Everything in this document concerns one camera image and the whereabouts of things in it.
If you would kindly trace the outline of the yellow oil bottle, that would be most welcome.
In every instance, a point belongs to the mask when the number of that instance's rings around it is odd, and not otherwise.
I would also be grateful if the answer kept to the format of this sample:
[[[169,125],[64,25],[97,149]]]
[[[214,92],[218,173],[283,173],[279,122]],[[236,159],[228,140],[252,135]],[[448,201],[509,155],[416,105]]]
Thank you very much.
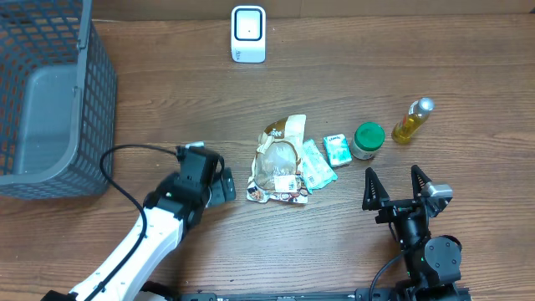
[[[411,137],[428,120],[435,108],[433,99],[424,97],[415,101],[402,121],[392,130],[392,139],[399,144],[410,143]]]

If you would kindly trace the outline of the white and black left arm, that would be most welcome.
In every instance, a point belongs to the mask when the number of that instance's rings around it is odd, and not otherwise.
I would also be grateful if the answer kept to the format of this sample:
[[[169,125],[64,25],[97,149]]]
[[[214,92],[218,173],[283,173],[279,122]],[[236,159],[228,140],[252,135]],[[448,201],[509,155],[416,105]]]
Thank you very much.
[[[170,300],[169,294],[147,291],[148,277],[200,222],[207,207],[235,199],[228,167],[199,191],[187,190],[177,173],[170,174],[146,196],[135,225],[91,275],[69,293],[50,290],[42,300]]]

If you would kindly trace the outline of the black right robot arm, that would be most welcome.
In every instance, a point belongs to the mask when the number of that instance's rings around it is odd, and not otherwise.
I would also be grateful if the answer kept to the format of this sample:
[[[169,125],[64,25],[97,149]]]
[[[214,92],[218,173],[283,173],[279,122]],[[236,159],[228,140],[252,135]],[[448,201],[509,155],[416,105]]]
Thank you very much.
[[[417,165],[411,167],[413,197],[392,201],[373,168],[365,170],[362,209],[377,211],[375,222],[389,226],[400,245],[400,254],[375,274],[369,290],[359,293],[361,299],[400,301],[466,301],[467,288],[458,288],[461,279],[460,241],[450,235],[431,236],[430,219],[437,217],[453,197],[452,188],[433,181]],[[380,276],[399,260],[405,261],[408,278],[393,288],[379,290]]]

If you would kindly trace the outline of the tissue pack white green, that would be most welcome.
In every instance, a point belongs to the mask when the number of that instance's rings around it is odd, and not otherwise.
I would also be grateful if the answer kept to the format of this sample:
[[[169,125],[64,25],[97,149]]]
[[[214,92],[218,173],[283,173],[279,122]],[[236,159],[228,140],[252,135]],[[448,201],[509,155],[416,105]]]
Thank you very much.
[[[352,161],[349,145],[344,134],[324,137],[324,147],[331,167],[345,166]]]

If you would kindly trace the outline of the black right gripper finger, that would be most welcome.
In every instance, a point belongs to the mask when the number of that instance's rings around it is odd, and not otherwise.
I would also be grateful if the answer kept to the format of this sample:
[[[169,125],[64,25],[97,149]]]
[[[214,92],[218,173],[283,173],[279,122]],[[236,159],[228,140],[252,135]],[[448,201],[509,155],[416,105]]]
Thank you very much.
[[[432,182],[430,177],[428,177],[418,165],[413,165],[410,169],[411,171],[411,182],[413,197],[415,199],[421,197],[428,197],[430,194],[425,189],[425,185]]]
[[[365,170],[365,187],[362,209],[379,210],[390,200],[390,196],[372,167]]]

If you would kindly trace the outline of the brown snack bag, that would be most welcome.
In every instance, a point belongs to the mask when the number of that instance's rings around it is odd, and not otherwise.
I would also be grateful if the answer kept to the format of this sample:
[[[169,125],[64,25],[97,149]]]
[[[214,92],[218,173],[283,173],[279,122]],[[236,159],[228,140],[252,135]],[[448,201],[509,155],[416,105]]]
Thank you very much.
[[[303,172],[305,115],[290,115],[268,125],[258,137],[246,197],[258,203],[306,204]]]

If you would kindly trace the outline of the teal snack packet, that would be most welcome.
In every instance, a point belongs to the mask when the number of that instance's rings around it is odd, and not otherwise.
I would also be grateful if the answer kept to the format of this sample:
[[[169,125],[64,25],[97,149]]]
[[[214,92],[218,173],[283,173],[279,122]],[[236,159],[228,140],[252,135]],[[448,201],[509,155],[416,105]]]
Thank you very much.
[[[319,151],[314,140],[303,143],[303,178],[310,193],[338,180],[338,176]]]

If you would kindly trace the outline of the green lid jar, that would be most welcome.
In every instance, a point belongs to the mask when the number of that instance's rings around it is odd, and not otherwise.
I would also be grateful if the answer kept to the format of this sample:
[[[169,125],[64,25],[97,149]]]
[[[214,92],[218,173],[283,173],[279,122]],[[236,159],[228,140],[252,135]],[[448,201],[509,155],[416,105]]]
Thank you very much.
[[[375,157],[385,141],[385,131],[375,122],[365,122],[358,127],[349,146],[351,154],[359,160]]]

